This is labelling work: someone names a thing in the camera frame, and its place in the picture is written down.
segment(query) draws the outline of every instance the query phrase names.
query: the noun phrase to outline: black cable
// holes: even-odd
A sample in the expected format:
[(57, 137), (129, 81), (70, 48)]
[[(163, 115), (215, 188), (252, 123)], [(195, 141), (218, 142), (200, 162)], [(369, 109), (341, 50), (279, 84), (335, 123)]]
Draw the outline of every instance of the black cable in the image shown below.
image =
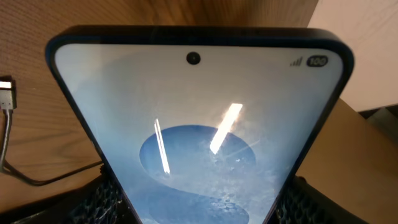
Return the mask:
[(9, 136), (10, 136), (10, 132), (11, 132), (11, 124), (12, 124), (12, 110), (3, 110), (3, 112), (4, 112), (4, 119), (6, 121), (6, 125), (4, 126), (4, 134), (3, 134), (3, 141), (2, 141), (2, 148), (1, 148), (2, 150), (1, 150), (1, 155), (0, 155), (0, 165), (1, 165), (0, 171), (3, 174), (13, 176), (13, 177), (15, 177), (29, 185), (32, 185), (32, 186), (43, 186), (43, 185), (51, 184), (55, 181), (64, 179), (71, 175), (77, 174), (81, 171), (90, 169), (92, 167), (98, 166), (103, 163), (102, 161), (98, 161), (93, 164), (84, 166), (82, 168), (79, 168), (77, 170), (71, 171), (69, 173), (63, 174), (61, 176), (58, 176), (58, 177), (55, 177), (55, 178), (52, 178), (49, 180), (34, 180), (34, 179), (27, 177), (23, 173), (19, 172), (16, 168), (11, 166), (10, 163), (8, 163), (6, 160), (6, 152), (7, 152), (8, 141), (9, 141)]

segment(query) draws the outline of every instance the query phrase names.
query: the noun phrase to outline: signal strength icon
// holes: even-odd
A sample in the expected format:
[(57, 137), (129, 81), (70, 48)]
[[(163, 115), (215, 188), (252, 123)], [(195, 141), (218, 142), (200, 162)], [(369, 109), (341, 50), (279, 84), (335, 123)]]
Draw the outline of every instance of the signal strength icon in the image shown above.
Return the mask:
[(290, 63), (290, 66), (300, 66), (302, 60), (303, 60), (303, 57), (300, 57), (299, 59), (297, 59), (294, 62)]

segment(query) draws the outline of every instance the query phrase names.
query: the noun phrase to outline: white wall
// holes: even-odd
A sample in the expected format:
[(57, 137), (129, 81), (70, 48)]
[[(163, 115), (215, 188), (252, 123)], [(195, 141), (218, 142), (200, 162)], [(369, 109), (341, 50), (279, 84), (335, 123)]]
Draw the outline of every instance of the white wall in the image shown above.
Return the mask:
[(319, 0), (312, 28), (332, 31), (355, 54), (341, 98), (362, 111), (398, 104), (398, 1)]

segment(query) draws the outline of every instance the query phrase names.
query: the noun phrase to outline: phone screen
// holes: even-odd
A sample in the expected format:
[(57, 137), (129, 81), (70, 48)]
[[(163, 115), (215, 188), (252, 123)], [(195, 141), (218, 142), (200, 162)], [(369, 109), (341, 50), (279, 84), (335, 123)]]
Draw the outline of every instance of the phone screen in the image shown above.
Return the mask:
[(272, 47), (67, 44), (55, 65), (150, 224), (262, 223), (343, 73)]

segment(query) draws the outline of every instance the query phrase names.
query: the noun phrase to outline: charging cable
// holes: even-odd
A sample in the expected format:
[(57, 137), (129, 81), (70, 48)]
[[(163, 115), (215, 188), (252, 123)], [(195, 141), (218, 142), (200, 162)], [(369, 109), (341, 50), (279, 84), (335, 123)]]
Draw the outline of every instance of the charging cable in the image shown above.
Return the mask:
[(12, 165), (10, 165), (10, 163), (8, 163), (6, 160), (6, 153), (12, 124), (12, 112), (15, 108), (17, 108), (16, 87), (13, 80), (6, 82), (0, 81), (0, 107), (2, 109), (2, 112), (4, 113), (5, 119), (2, 146), (0, 149), (0, 172), (2, 172), (3, 174), (15, 177), (32, 186), (43, 186), (102, 164), (102, 161), (98, 161), (49, 180), (34, 180), (27, 177), (16, 168), (14, 168)]

